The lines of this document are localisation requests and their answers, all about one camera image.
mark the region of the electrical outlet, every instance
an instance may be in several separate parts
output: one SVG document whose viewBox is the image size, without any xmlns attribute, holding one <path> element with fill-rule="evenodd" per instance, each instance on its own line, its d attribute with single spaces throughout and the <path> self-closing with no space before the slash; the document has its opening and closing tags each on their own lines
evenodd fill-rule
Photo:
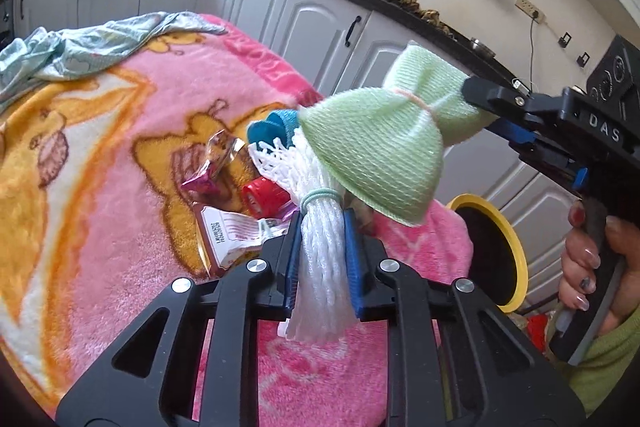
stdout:
<svg viewBox="0 0 640 427">
<path fill-rule="evenodd" d="M 543 14 L 539 8 L 534 6 L 527 0 L 516 0 L 516 6 L 520 8 L 524 13 L 533 19 L 533 12 L 538 11 L 538 18 L 535 19 L 537 23 L 542 23 L 545 20 L 545 14 Z"/>
</svg>

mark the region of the metal bowl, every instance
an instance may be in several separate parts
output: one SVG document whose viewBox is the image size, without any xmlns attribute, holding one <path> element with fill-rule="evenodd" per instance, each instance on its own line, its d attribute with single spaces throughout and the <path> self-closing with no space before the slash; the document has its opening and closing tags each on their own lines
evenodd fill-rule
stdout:
<svg viewBox="0 0 640 427">
<path fill-rule="evenodd" d="M 487 59 L 495 57 L 495 52 L 492 51 L 492 49 L 490 49 L 489 47 L 482 44 L 482 42 L 480 42 L 478 39 L 471 39 L 470 42 L 471 42 L 471 49 L 477 55 L 480 55 L 482 58 L 487 58 Z"/>
</svg>

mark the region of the person's arm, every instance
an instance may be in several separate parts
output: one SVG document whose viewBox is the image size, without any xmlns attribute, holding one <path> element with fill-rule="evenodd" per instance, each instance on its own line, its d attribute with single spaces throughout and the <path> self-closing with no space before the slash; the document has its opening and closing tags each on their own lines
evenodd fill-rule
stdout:
<svg viewBox="0 0 640 427">
<path fill-rule="evenodd" d="M 569 211 L 569 232 L 562 252 L 562 279 L 558 296 L 574 310 L 588 309 L 585 295 L 595 290 L 593 272 L 600 258 L 593 240 L 580 229 L 584 208 L 580 202 Z M 558 363 L 559 370 L 591 414 L 615 386 L 640 346 L 640 230 L 617 217 L 607 217 L 607 240 L 611 248 L 626 257 L 627 268 L 609 312 L 577 367 Z"/>
</svg>

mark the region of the green bath sponge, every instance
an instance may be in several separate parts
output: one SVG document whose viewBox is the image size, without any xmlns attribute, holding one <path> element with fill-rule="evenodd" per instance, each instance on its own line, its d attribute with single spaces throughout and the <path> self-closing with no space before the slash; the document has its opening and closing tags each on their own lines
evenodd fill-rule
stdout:
<svg viewBox="0 0 640 427">
<path fill-rule="evenodd" d="M 466 77 L 410 44 L 383 87 L 348 90 L 302 108 L 300 125 L 340 184 L 385 216 L 415 226 L 438 186 L 444 148 L 495 120 L 463 100 Z"/>
</svg>

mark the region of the metal screw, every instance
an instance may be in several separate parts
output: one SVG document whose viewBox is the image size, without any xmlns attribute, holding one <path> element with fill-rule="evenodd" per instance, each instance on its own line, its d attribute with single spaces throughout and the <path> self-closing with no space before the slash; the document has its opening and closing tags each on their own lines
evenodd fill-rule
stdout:
<svg viewBox="0 0 640 427">
<path fill-rule="evenodd" d="M 186 277 L 180 277 L 171 283 L 171 289 L 176 293 L 185 293 L 191 288 L 191 281 Z"/>
<path fill-rule="evenodd" d="M 476 285 L 474 285 L 473 281 L 470 281 L 469 279 L 458 279 L 456 281 L 456 288 L 462 293 L 471 293 L 476 289 Z"/>
<path fill-rule="evenodd" d="M 267 261 L 264 259 L 252 259 L 246 264 L 246 269 L 250 272 L 258 273 L 267 268 Z"/>
<path fill-rule="evenodd" d="M 380 269 L 383 272 L 397 272 L 400 269 L 400 263 L 395 259 L 385 259 L 380 261 Z"/>
</svg>

